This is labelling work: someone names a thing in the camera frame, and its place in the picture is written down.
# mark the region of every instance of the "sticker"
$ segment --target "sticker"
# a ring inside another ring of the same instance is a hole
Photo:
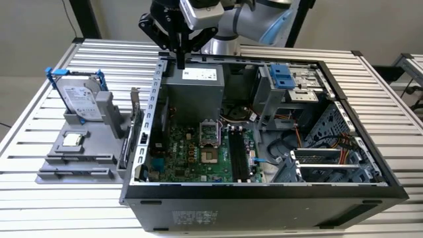
[[[172,211],[176,225],[212,225],[216,223],[217,211]]]
[[[256,121],[256,118],[257,118],[257,114],[250,113],[249,121]]]
[[[216,72],[214,68],[185,68],[182,79],[217,81]]]
[[[74,113],[85,120],[101,120],[99,110],[89,89],[73,86],[63,86],[62,89]]]
[[[280,162],[281,162],[281,157],[278,156],[274,160],[276,160],[277,164],[280,164]]]

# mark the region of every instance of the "blue drive bracket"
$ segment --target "blue drive bracket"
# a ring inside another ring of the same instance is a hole
[[[63,99],[63,97],[61,95],[61,92],[59,92],[59,90],[57,88],[57,84],[55,84],[55,81],[54,81],[54,77],[69,75],[69,71],[66,69],[55,69],[53,73],[51,73],[51,71],[53,71],[51,68],[46,67],[45,70],[43,70],[45,76],[46,76],[47,81],[51,84],[53,89],[55,89],[57,94],[59,96],[59,99],[61,99],[61,101],[62,101],[62,103],[65,105],[65,108],[66,108],[66,112],[65,113],[70,113],[70,109],[69,109],[69,107],[66,105],[65,99]],[[78,117],[78,121],[79,121],[81,124],[85,123],[85,119],[81,118],[81,117]]]
[[[270,77],[274,83],[274,88],[277,89],[293,89],[294,80],[290,76],[290,71],[288,66],[284,64],[270,64]]]
[[[107,91],[103,73],[101,72],[101,70],[98,70],[94,74],[98,76],[101,91]]]

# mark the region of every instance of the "blue tab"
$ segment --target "blue tab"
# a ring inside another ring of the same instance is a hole
[[[274,88],[293,89],[294,80],[290,77],[290,71],[284,64],[270,64],[270,77],[274,82]]]
[[[63,76],[69,74],[69,71],[65,68],[58,68],[54,70],[53,74]]]

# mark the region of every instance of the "floor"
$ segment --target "floor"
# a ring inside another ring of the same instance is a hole
[[[13,125],[45,78],[0,76],[0,122]],[[0,141],[7,127],[0,125]]]

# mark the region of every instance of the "motherboard chip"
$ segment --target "motherboard chip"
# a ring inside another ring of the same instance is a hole
[[[174,170],[174,176],[176,176],[176,177],[182,177],[182,176],[185,176],[185,171],[184,171],[184,170]]]
[[[201,149],[201,163],[216,164],[217,163],[217,150],[216,149]]]

